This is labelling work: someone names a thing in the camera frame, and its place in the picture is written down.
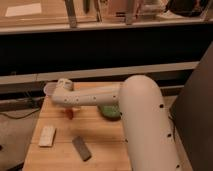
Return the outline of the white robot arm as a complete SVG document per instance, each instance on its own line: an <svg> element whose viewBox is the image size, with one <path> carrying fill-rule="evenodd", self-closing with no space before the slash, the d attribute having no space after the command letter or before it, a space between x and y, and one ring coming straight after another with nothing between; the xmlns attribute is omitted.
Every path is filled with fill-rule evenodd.
<svg viewBox="0 0 213 171"><path fill-rule="evenodd" d="M122 83L83 90L60 79L52 101L63 107L116 104L132 171L182 171L161 90L151 78L134 75Z"/></svg>

